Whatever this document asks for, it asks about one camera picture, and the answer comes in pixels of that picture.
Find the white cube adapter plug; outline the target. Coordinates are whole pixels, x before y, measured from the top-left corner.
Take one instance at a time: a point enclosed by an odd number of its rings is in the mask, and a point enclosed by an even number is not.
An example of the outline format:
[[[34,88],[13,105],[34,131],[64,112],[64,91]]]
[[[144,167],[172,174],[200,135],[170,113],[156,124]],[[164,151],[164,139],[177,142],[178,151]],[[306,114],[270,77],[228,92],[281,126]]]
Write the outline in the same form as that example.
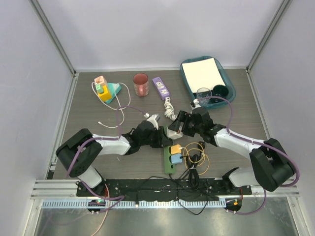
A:
[[[172,140],[176,140],[176,139],[183,137],[182,126],[181,125],[179,126],[178,131],[170,130],[169,127],[167,127],[166,135],[168,138],[170,138]]]

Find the yellow charger plug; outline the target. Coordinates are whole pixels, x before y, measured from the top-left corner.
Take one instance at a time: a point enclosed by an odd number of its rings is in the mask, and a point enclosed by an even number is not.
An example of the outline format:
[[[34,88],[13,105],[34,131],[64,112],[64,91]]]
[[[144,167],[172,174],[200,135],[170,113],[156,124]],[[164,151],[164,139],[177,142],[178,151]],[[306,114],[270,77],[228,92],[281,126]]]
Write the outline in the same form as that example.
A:
[[[171,155],[179,154],[182,152],[182,147],[181,145],[173,145],[169,148],[169,152]]]

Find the blue charger plug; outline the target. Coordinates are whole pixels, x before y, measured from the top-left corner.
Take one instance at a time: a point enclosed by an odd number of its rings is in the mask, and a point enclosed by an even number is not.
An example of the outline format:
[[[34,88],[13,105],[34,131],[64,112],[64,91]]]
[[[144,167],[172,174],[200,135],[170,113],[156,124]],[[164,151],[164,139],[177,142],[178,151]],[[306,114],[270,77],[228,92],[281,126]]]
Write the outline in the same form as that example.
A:
[[[170,156],[170,162],[174,165],[182,163],[182,155],[180,153],[174,154]]]

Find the green power strip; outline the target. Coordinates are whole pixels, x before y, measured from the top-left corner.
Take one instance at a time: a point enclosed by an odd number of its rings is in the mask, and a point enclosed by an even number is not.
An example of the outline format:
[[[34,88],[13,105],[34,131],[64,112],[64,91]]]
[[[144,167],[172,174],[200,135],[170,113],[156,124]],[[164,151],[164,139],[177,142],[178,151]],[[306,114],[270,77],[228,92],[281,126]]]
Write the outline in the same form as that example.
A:
[[[164,172],[165,174],[175,174],[177,169],[174,164],[171,163],[171,154],[169,152],[170,146],[166,146],[163,150],[163,156],[164,156]]]

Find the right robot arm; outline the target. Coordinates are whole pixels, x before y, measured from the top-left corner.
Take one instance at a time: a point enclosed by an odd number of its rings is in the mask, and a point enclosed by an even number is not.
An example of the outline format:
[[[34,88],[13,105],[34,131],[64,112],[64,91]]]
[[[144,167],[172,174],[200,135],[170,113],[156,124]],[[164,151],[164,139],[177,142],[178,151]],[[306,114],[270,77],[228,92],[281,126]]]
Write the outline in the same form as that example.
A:
[[[278,140],[251,139],[232,132],[228,126],[214,123],[203,107],[195,107],[190,113],[180,111],[167,131],[190,137],[198,134],[204,142],[229,149],[250,160],[250,168],[234,168],[222,177],[222,188],[227,194],[234,194],[246,185],[261,186],[273,192],[280,186],[288,187],[286,181],[291,177],[296,179],[290,185],[299,180],[300,173],[296,164]]]

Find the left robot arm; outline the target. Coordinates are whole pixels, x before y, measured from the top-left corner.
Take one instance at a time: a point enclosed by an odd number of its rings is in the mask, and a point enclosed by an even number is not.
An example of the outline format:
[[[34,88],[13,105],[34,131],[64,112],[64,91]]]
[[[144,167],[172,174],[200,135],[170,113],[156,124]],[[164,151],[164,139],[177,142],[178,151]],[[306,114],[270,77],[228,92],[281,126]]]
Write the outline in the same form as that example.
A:
[[[104,194],[105,180],[92,167],[98,156],[131,155],[142,146],[165,148],[171,145],[173,140],[167,137],[164,128],[158,125],[156,119],[148,118],[120,136],[100,136],[83,128],[56,150],[56,156],[67,170],[67,175],[79,179],[78,187],[86,195],[100,197]]]

